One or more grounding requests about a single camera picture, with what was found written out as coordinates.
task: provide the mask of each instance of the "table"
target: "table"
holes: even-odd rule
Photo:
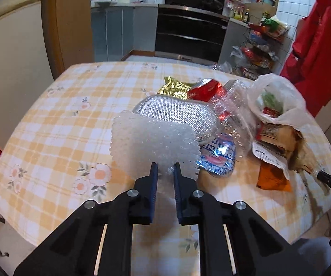
[[[80,64],[65,71],[21,120],[0,158],[0,213],[34,245],[42,242],[87,199],[113,200],[134,181],[109,154],[113,118],[163,84],[238,77],[187,65],[148,62]],[[331,174],[331,146],[320,127],[303,135]],[[244,200],[288,242],[297,240],[331,207],[331,193],[307,173],[290,171],[294,193],[256,187],[260,160],[248,155],[230,177],[199,176],[199,187],[218,200]],[[199,275],[197,226],[179,226],[174,200],[157,195],[154,223],[135,225],[133,275]]]

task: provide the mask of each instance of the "gold wrapper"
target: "gold wrapper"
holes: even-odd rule
[[[160,95],[168,95],[181,100],[187,99],[187,92],[191,89],[195,83],[179,82],[173,77],[164,78],[165,85],[158,90]]]

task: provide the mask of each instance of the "blue package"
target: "blue package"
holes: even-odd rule
[[[212,175],[228,176],[236,162],[236,145],[232,137],[221,134],[201,148],[201,157],[196,163]]]

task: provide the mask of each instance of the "red jacket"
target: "red jacket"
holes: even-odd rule
[[[331,100],[331,0],[316,0],[292,47],[281,75],[296,86],[315,117]]]

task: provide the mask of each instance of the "plastic bag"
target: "plastic bag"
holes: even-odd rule
[[[230,53],[231,57],[234,57],[234,61],[238,67],[250,67],[251,64],[247,60],[246,55],[239,47],[233,47],[233,51]]]
[[[262,97],[265,92],[273,94],[282,103],[282,114],[273,118],[262,112]],[[295,86],[286,78],[274,73],[259,76],[248,88],[249,108],[263,122],[290,125],[297,130],[311,122],[306,110],[306,102]]]
[[[210,69],[213,71],[220,71],[220,72],[225,72],[225,73],[231,73],[232,72],[232,66],[230,65],[229,62],[224,62],[223,64],[213,64],[208,66]]]
[[[209,103],[221,121],[223,133],[231,136],[236,144],[236,159],[245,156],[251,149],[258,123],[248,107],[244,83],[241,80],[229,81]]]

